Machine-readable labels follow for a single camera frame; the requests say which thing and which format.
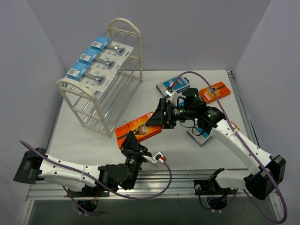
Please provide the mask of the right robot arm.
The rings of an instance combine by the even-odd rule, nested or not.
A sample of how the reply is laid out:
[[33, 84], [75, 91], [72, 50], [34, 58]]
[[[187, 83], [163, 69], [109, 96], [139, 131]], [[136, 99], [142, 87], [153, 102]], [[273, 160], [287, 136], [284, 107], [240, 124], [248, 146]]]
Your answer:
[[286, 160], [265, 152], [245, 137], [216, 107], [207, 106], [196, 88], [183, 91], [183, 105], [170, 99], [160, 98], [153, 115], [146, 126], [161, 126], [173, 129], [178, 121], [191, 120], [226, 146], [246, 166], [245, 170], [218, 169], [208, 179], [208, 188], [217, 194], [223, 189], [243, 189], [253, 197], [265, 200], [283, 181]]

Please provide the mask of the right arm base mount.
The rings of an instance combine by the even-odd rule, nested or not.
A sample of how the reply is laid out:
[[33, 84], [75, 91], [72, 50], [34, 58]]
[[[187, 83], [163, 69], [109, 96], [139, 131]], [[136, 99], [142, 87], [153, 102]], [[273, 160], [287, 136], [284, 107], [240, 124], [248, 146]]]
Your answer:
[[233, 195], [234, 189], [221, 188], [215, 181], [194, 180], [194, 192], [196, 195]]

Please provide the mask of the blue Gillette razor blister pack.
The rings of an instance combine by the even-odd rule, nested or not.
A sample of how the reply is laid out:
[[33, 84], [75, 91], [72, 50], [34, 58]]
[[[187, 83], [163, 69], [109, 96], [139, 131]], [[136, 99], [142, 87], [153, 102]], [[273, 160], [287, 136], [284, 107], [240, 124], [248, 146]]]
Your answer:
[[105, 36], [98, 36], [91, 43], [90, 47], [100, 51], [101, 53], [119, 57], [127, 57], [134, 49], [132, 46], [112, 41], [109, 37]]

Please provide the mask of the orange Gillette Fusion box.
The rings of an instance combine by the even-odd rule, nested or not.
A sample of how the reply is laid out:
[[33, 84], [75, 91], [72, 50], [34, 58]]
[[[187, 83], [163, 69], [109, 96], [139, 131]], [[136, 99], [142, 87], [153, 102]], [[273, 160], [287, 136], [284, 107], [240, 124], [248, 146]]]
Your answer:
[[138, 142], [161, 133], [163, 126], [146, 126], [146, 122], [151, 118], [153, 113], [154, 112], [149, 112], [115, 129], [117, 143], [120, 149], [130, 131], [133, 131]]

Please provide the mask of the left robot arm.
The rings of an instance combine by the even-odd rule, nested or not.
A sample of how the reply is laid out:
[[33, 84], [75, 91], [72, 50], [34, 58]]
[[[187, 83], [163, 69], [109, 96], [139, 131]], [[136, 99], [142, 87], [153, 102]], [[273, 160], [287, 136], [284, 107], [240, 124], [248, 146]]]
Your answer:
[[56, 183], [90, 196], [96, 187], [101, 190], [118, 191], [119, 188], [131, 190], [135, 186], [138, 173], [146, 157], [152, 154], [141, 145], [133, 132], [121, 144], [121, 153], [126, 157], [124, 163], [81, 165], [57, 159], [46, 153], [44, 148], [33, 148], [25, 141], [20, 142], [27, 151], [13, 178], [25, 184], [35, 184], [38, 180]]

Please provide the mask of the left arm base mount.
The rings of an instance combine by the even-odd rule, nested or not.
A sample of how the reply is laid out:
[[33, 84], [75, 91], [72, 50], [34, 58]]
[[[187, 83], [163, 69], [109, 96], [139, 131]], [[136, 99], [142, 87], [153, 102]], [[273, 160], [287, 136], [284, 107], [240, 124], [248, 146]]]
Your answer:
[[85, 185], [81, 191], [72, 191], [71, 189], [67, 189], [68, 192], [73, 196], [73, 197], [108, 197], [109, 192], [104, 191], [101, 189], [101, 187], [89, 187]]

